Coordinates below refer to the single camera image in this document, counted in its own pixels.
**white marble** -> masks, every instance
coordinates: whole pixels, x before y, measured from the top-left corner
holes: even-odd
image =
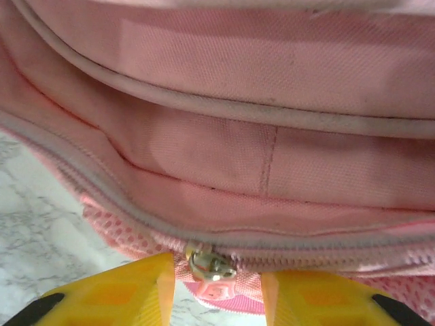
[[[125,264],[81,218],[81,206],[19,142],[0,133],[0,325],[54,287]],[[171,326],[266,325],[212,310],[177,283]]]

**zipper pull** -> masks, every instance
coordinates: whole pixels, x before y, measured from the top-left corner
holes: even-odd
[[[212,251],[209,245],[189,242],[184,250],[188,266],[200,286],[195,295],[198,299],[229,300],[236,296],[237,271],[231,262]]]
[[[212,252],[209,245],[197,245],[189,242],[184,250],[189,269],[194,277],[200,280],[219,281],[236,277],[237,271],[231,263],[221,255]]]

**yellow plastic object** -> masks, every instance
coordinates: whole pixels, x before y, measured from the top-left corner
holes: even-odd
[[[262,275],[268,326],[398,326],[371,297],[386,295],[325,272]]]
[[[54,289],[65,298],[36,326],[169,326],[175,273],[165,253]]]

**metal zipper slider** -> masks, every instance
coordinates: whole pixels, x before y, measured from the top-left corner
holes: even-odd
[[[184,250],[193,276],[205,281],[231,280],[237,271],[226,258],[212,252],[211,246],[189,242]]]

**pink backpack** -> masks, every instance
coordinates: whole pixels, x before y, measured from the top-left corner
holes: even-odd
[[[0,128],[111,246],[214,307],[315,269],[435,321],[435,2],[0,0],[0,40]]]

